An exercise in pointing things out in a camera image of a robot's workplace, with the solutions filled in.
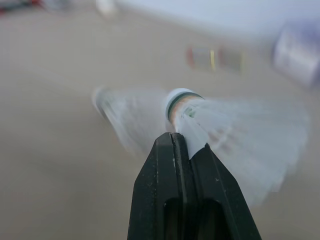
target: white wall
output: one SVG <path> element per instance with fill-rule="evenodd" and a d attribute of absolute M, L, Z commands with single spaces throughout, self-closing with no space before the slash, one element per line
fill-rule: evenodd
<path fill-rule="evenodd" d="M 209 30 L 275 36 L 288 20 L 320 19 L 320 0 L 119 0 Z"/>

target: cylindrical object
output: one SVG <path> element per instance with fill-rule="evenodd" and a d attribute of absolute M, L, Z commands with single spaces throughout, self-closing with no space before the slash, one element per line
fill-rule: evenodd
<path fill-rule="evenodd" d="M 193 114 L 192 110 L 187 107 L 187 103 L 191 99 L 203 99 L 203 97 L 187 88 L 176 88 L 168 94 L 164 104 L 165 116 L 174 127 L 176 127 L 177 116 L 188 110 L 190 110 L 188 115 Z"/>
<path fill-rule="evenodd" d="M 215 52 L 207 47 L 190 47 L 186 52 L 188 64 L 196 69 L 215 70 Z"/>
<path fill-rule="evenodd" d="M 0 2 L 0 15 L 38 5 L 40 0 L 7 0 Z"/>
<path fill-rule="evenodd" d="M 277 40 L 273 65 L 277 70 L 310 87 L 320 79 L 320 32 L 315 23 L 290 24 Z"/>

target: shuttlecock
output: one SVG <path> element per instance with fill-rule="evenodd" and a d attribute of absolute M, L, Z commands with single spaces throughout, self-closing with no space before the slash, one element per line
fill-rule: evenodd
<path fill-rule="evenodd" d="M 95 0 L 95 5 L 99 13 L 106 18 L 112 18 L 118 12 L 115 0 Z"/>
<path fill-rule="evenodd" d="M 292 102 L 206 98 L 185 88 L 169 94 L 159 88 L 102 88 L 94 96 L 94 105 L 132 153 L 147 155 L 169 126 L 184 136 L 190 159 L 208 143 L 249 206 L 280 189 L 308 140 L 308 114 Z"/>
<path fill-rule="evenodd" d="M 100 87 L 94 92 L 92 103 L 112 124 L 127 152 L 146 158 L 156 138 L 166 132 L 166 118 L 161 111 L 165 97 L 166 92 L 157 87 L 128 90 Z"/>

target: blurred object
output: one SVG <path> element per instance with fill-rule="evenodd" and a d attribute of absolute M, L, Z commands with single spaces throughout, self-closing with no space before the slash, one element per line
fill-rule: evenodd
<path fill-rule="evenodd" d="M 319 23 L 287 25 L 275 44 L 273 65 L 306 87 L 311 87 L 319 81 Z"/>
<path fill-rule="evenodd" d="M 220 47 L 215 51 L 207 47 L 190 47 L 187 50 L 188 64 L 196 69 L 216 70 L 216 65 L 232 71 L 241 72 L 243 66 L 243 54 L 226 47 Z"/>
<path fill-rule="evenodd" d="M 205 145 L 191 160 L 179 133 L 159 136 L 132 195 L 127 240 L 261 240 L 232 174 Z"/>
<path fill-rule="evenodd" d="M 239 51 L 221 47 L 218 50 L 218 63 L 222 68 L 227 68 L 236 72 L 240 72 L 243 69 L 243 54 Z"/>
<path fill-rule="evenodd" d="M 104 17 L 112 18 L 117 12 L 115 0 L 95 0 L 96 8 Z"/>
<path fill-rule="evenodd" d="M 249 206 L 280 189 L 309 137 L 309 116 L 293 102 L 203 98 L 186 88 L 167 94 L 155 87 L 103 87 L 94 93 L 93 105 L 134 155 L 146 157 L 164 132 L 184 136 L 190 159 L 209 144 Z"/>
<path fill-rule="evenodd" d="M 166 132 L 166 116 L 161 111 L 166 94 L 157 87 L 100 87 L 93 94 L 92 103 L 112 124 L 125 149 L 137 158 L 146 158 L 155 139 Z"/>
<path fill-rule="evenodd" d="M 70 0 L 41 0 L 41 5 L 50 12 L 67 10 L 71 6 Z"/>
<path fill-rule="evenodd" d="M 0 14 L 38 6 L 39 3 L 40 0 L 7 0 L 0 2 Z"/>
<path fill-rule="evenodd" d="M 215 52 L 206 47 L 190 47 L 187 50 L 187 62 L 196 69 L 216 70 Z"/>

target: white shuttlecock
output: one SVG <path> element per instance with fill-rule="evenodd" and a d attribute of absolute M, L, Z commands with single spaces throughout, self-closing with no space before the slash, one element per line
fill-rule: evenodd
<path fill-rule="evenodd" d="M 308 115 L 292 102 L 203 98 L 185 88 L 169 94 L 158 88 L 102 89 L 95 96 L 95 106 L 130 152 L 147 155 L 169 130 L 167 122 L 184 136 L 189 158 L 208 143 L 249 206 L 280 189 L 308 141 Z"/>
<path fill-rule="evenodd" d="M 99 13 L 106 18 L 112 18 L 118 12 L 115 0 L 95 0 L 95 5 Z"/>
<path fill-rule="evenodd" d="M 162 109 L 166 92 L 161 88 L 111 90 L 98 88 L 92 102 L 112 124 L 121 144 L 135 157 L 146 158 L 161 134 L 166 132 Z"/>

